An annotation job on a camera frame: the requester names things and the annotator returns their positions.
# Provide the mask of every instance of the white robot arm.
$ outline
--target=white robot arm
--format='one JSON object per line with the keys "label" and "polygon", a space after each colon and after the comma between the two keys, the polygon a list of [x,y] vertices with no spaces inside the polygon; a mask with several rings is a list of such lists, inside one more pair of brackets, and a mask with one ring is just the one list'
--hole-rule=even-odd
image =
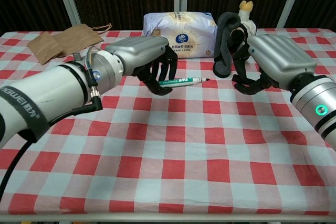
{"label": "white robot arm", "polygon": [[157,95],[172,91],[155,79],[159,63],[159,80],[169,66],[169,78],[175,77],[177,55],[166,38],[127,38],[92,55],[89,49],[87,56],[88,69],[67,62],[0,88],[0,148],[16,133],[36,142],[65,117],[101,110],[99,95],[117,86],[122,76],[137,76]]}
{"label": "white robot arm", "polygon": [[259,65],[260,79],[238,81],[235,88],[243,94],[255,94],[271,86],[289,90],[290,102],[336,150],[336,83],[327,76],[315,76],[317,62],[289,38],[258,35],[249,37],[247,43]]}

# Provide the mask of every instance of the blue logo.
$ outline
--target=blue logo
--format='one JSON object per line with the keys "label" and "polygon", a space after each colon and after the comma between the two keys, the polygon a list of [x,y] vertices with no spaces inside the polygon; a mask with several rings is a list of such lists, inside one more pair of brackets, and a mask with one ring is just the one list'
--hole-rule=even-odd
{"label": "blue logo", "polygon": [[183,43],[188,41],[188,35],[187,34],[179,34],[176,37],[176,42],[177,43]]}

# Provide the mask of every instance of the robotic hand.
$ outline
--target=robotic hand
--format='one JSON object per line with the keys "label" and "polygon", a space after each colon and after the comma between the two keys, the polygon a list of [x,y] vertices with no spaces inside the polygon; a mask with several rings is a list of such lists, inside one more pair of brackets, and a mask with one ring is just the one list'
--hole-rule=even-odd
{"label": "robotic hand", "polygon": [[88,50],[84,62],[67,62],[0,88],[0,148],[16,133],[37,142],[55,123],[70,115],[102,109],[100,95],[137,76],[149,90],[166,95],[156,81],[174,79],[177,54],[163,37],[133,37],[117,41],[105,50]]}
{"label": "robotic hand", "polygon": [[317,65],[291,39],[275,35],[251,36],[248,51],[259,65],[260,79],[246,73],[233,78],[243,94],[256,94],[269,88],[291,92],[290,102],[336,150],[336,83],[326,76],[315,76]]}

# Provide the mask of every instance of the green indicator light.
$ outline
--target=green indicator light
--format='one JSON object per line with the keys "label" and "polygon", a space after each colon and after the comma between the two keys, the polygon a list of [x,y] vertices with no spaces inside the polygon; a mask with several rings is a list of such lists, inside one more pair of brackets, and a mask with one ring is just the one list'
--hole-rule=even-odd
{"label": "green indicator light", "polygon": [[317,105],[316,109],[315,109],[315,112],[316,112],[317,115],[325,115],[328,112],[328,108],[327,108],[327,106],[322,105],[322,104]]}

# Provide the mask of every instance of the table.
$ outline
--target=table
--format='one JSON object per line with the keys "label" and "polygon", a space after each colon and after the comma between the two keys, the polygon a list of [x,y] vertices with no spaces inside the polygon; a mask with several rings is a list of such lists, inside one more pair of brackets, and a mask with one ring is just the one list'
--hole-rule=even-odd
{"label": "table", "polygon": [[[317,74],[335,78],[330,30],[259,33],[291,37],[317,60]],[[38,34],[0,38],[0,85],[72,59],[41,66],[26,47]],[[98,46],[139,35],[109,31]],[[232,75],[217,78],[212,65],[211,58],[180,60],[177,78],[211,81],[164,97],[135,77],[123,78],[102,96],[103,111],[52,127],[18,163],[0,219],[335,220],[336,152],[290,104],[290,93],[240,94]],[[246,69],[258,78],[251,58]],[[23,144],[15,136],[0,151],[0,176]]]}

